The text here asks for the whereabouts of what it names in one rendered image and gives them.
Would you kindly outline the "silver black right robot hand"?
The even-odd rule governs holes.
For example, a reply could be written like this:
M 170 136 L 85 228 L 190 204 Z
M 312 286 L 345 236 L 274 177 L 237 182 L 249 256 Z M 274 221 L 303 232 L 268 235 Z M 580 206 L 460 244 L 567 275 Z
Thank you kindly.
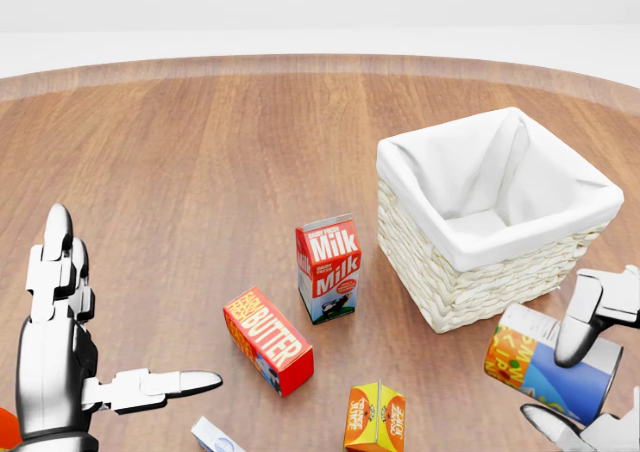
M 613 325 L 640 329 L 640 270 L 633 265 L 621 273 L 579 270 L 557 338 L 556 364 L 576 365 L 598 335 Z M 633 400 L 623 417 L 602 414 L 583 429 L 540 405 L 525 404 L 520 410 L 563 452 L 640 452 L 640 385 L 633 390 Z

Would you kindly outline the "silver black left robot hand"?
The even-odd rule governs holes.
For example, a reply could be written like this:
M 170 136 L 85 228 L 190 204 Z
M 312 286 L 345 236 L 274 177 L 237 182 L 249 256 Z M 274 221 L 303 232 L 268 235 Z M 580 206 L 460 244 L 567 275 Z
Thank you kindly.
M 26 279 L 32 295 L 17 362 L 16 405 L 23 452 L 97 452 L 91 416 L 161 408 L 170 398 L 222 385 L 211 371 L 155 374 L 122 371 L 103 384 L 96 376 L 98 349 L 85 324 L 94 316 L 89 258 L 60 203 L 52 205 L 44 242 L 32 247 Z

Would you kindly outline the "blue orange soup tin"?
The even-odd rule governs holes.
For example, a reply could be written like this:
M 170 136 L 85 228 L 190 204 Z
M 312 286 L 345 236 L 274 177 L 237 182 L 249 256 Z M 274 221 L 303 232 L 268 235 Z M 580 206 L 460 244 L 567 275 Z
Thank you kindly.
M 600 414 L 623 347 L 598 338 L 584 359 L 564 368 L 555 363 L 560 330 L 555 318 L 512 304 L 504 311 L 484 364 L 487 375 L 551 409 L 588 425 Z

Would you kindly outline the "white lined wicker basket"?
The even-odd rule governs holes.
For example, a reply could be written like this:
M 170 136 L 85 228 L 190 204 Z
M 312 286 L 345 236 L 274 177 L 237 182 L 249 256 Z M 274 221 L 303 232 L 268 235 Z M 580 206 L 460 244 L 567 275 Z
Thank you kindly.
M 624 200 L 515 107 L 383 139 L 376 169 L 380 247 L 438 333 L 555 289 Z

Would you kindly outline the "red orange round object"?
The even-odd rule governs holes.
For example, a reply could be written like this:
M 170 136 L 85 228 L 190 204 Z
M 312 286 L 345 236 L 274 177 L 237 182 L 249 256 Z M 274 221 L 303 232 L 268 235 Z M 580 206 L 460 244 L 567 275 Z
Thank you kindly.
M 22 442 L 17 417 L 0 407 L 0 452 L 7 452 Z

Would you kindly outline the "white blue box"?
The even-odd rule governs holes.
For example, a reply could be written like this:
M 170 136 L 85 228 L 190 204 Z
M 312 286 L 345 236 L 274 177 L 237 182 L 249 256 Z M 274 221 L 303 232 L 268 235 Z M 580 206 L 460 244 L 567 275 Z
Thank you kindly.
M 205 452 L 246 452 L 204 416 L 193 425 L 191 433 Z

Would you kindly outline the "red butter box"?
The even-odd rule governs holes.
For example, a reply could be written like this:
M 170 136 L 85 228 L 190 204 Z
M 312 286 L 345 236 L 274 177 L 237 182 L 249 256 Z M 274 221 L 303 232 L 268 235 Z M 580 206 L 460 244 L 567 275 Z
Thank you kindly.
M 281 397 L 312 376 L 311 344 L 258 287 L 226 304 L 223 314 L 233 341 Z

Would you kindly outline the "orange juice carton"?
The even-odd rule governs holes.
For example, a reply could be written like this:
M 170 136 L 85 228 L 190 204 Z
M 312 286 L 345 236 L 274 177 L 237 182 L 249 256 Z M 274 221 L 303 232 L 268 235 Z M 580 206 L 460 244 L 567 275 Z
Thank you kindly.
M 345 452 L 404 452 L 405 397 L 374 382 L 349 394 Z

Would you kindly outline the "red white milk carton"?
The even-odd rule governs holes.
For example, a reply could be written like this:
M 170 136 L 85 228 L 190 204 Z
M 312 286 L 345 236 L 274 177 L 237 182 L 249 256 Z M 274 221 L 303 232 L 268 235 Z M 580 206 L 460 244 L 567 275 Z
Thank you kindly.
M 298 290 L 314 324 L 355 311 L 361 247 L 351 213 L 296 229 Z

